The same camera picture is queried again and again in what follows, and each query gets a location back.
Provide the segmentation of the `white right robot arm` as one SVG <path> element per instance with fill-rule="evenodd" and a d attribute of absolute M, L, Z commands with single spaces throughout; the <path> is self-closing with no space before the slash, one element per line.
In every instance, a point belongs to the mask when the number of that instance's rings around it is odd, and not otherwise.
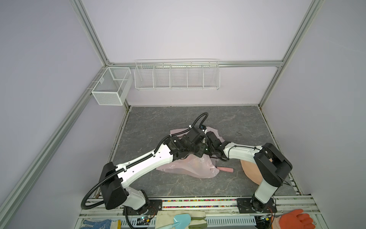
<path fill-rule="evenodd" d="M 289 160 L 271 143 L 263 146 L 247 146 L 221 141 L 214 132 L 207 133 L 210 152 L 223 161 L 238 159 L 249 167 L 245 174 L 259 184 L 249 201 L 254 212 L 263 212 L 273 203 L 273 195 L 282 186 L 293 169 Z"/>

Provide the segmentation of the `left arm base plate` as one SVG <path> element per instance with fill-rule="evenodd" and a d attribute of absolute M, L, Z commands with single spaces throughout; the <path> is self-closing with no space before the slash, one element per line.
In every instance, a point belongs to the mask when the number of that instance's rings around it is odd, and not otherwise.
<path fill-rule="evenodd" d="M 131 207 L 125 207 L 123 215 L 125 216 L 138 216 L 138 215 L 156 215 L 158 211 L 163 208 L 162 199 L 150 199 L 148 203 L 142 206 L 138 210 L 134 210 Z"/>

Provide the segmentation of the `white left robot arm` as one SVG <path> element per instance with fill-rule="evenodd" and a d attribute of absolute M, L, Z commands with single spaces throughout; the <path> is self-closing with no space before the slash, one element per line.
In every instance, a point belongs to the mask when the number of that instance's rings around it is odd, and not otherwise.
<path fill-rule="evenodd" d="M 191 126 L 173 135 L 165 136 L 157 147 L 128 162 L 104 165 L 99 182 L 93 186 L 81 202 L 83 210 L 104 205 L 107 210 L 119 206 L 136 211 L 146 211 L 150 201 L 143 190 L 135 190 L 130 185 L 148 172 L 190 154 L 202 156 L 209 152 L 206 127 Z"/>

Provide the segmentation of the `pink printed plastic bag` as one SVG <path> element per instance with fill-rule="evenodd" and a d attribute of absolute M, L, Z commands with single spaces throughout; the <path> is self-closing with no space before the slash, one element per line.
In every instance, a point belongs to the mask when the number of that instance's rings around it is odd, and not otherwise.
<path fill-rule="evenodd" d="M 189 175 L 196 178 L 213 178 L 220 172 L 215 166 L 215 160 L 205 154 L 202 157 L 191 154 L 185 159 L 162 165 L 156 168 L 156 170 L 166 173 Z"/>

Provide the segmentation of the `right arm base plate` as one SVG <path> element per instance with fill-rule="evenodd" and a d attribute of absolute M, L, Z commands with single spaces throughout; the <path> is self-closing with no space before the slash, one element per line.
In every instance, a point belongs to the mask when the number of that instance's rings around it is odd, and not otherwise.
<path fill-rule="evenodd" d="M 239 213 L 277 213 L 275 200 L 271 198 L 266 204 L 252 198 L 237 198 Z"/>

